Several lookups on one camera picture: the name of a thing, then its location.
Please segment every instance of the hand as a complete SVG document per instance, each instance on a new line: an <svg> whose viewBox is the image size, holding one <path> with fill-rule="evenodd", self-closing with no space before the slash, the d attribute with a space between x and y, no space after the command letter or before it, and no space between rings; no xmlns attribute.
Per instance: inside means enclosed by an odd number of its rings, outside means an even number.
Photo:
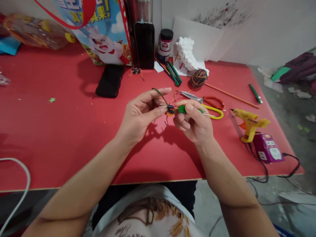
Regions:
<svg viewBox="0 0 316 237"><path fill-rule="evenodd" d="M171 92L171 88L161 88L159 92L167 95ZM156 90L144 92L128 102L116 137L132 145L143 139L147 126L167 112L165 106L152 109L152 99L158 106L166 103Z"/></svg>
<svg viewBox="0 0 316 237"><path fill-rule="evenodd" d="M184 131L187 138L194 143L204 143L212 140L214 137L210 117L199 111L199 109L202 109L205 114L208 114L208 110L192 99L179 101L175 104L176 107L180 105L185 105L187 114L180 114L176 111L173 118L175 126Z"/></svg>

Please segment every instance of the scissor blade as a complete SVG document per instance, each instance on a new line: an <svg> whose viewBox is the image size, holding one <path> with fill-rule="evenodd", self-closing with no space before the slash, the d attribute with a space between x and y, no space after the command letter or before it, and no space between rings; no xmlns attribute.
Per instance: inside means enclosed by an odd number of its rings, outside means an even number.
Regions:
<svg viewBox="0 0 316 237"><path fill-rule="evenodd" d="M186 97L190 98L190 99L195 99L195 100L198 100L198 97L196 97L195 95L189 93L189 92L185 92L185 91L181 91L181 93L183 95L185 95Z"/></svg>

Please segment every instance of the red table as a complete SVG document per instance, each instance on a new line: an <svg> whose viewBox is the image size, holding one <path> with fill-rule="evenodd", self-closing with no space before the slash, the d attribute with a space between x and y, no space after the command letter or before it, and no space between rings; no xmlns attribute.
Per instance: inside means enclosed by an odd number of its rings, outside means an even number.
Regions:
<svg viewBox="0 0 316 237"><path fill-rule="evenodd" d="M130 75L128 69L115 99L98 98L94 91L103 72L95 66L79 44L60 51L22 46L14 56L0 56L1 71L12 83L0 88L0 158L21 160L31 173L31 189L62 186L116 134L127 102L152 87L190 90L189 78L182 77L179 88L164 73L143 71ZM263 92L246 65L206 62L208 83L251 103L252 83L263 99L261 109L231 98L207 86L194 89L197 96L215 95L225 108L239 108L271 120L260 131L273 135L282 152L294 154ZM166 96L171 102L173 92ZM113 184L191 180L205 178L194 145L166 117L148 128L145 138L132 150ZM264 175L262 165L239 140L235 118L213 120L214 136L225 154L243 176ZM266 165L270 175L289 174L297 162ZM300 167L297 173L303 173ZM0 191L23 190L26 177L14 162L0 162Z"/></svg>

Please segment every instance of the yellow glue gun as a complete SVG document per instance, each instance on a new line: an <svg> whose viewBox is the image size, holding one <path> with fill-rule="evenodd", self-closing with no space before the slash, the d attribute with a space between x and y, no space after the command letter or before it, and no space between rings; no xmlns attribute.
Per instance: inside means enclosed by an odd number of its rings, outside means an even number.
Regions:
<svg viewBox="0 0 316 237"><path fill-rule="evenodd" d="M271 123L266 118L265 119L263 118L257 121L256 119L258 119L258 115L249 113L244 110L240 110L240 109L230 109L230 110L233 111L237 117L241 118L244 121L244 123L239 126L246 130L245 135L242 138L240 138L240 140L245 143L250 143L253 141L253 137L256 133L257 127L264 128L269 123Z"/></svg>

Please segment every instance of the white shirt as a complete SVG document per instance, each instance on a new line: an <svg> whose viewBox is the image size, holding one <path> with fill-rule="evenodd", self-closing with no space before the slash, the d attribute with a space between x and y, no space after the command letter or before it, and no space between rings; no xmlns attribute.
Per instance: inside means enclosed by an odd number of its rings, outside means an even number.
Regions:
<svg viewBox="0 0 316 237"><path fill-rule="evenodd" d="M111 207L92 237L160 237L205 235L190 212L163 185L141 185Z"/></svg>

